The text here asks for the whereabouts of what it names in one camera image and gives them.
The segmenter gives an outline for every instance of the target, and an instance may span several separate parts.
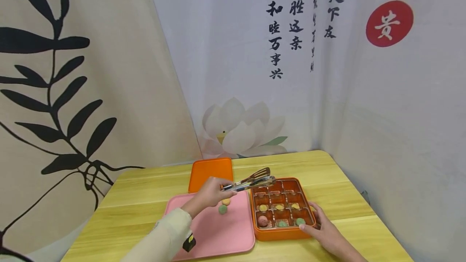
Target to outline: white lotus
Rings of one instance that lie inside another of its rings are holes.
[[[284,123],[284,116],[270,119],[264,102],[248,110],[236,98],[222,107],[212,105],[202,118],[209,136],[200,140],[202,153],[230,158],[286,153],[286,149],[279,146],[286,137],[277,137]]]

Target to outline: pink tray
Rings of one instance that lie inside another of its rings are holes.
[[[194,195],[173,197],[168,201],[164,215],[183,206]],[[189,253],[181,249],[172,261],[248,252],[256,241],[248,193],[241,191],[231,198],[228,212],[223,216],[218,213],[218,206],[203,210],[193,220],[191,231],[196,239],[196,246]]]

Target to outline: hand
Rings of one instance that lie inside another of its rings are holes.
[[[328,219],[318,204],[309,201],[309,204],[316,209],[313,211],[317,225],[313,228],[309,225],[300,225],[301,231],[311,235],[328,252],[347,262],[367,262],[364,257],[346,240],[336,226]]]
[[[220,201],[238,194],[238,192],[233,190],[221,191],[221,186],[230,185],[232,183],[233,182],[230,180],[209,177],[199,192],[197,192],[192,199],[187,201],[181,209],[189,213],[191,218],[194,219],[194,217],[206,207],[215,207]]]

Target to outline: curtain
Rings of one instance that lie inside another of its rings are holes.
[[[0,260],[59,261],[120,173],[201,154],[152,0],[0,11]]]
[[[205,158],[323,149],[415,261],[460,261],[463,1],[154,3]]]

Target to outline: wooden table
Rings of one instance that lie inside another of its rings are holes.
[[[311,151],[233,160],[235,180],[262,167],[276,177],[297,177],[350,243],[373,262],[412,262],[371,207],[326,152]],[[123,173],[62,262],[119,262],[148,234],[166,202],[187,193],[191,164]],[[316,240],[257,241],[245,254],[209,261],[337,261]]]

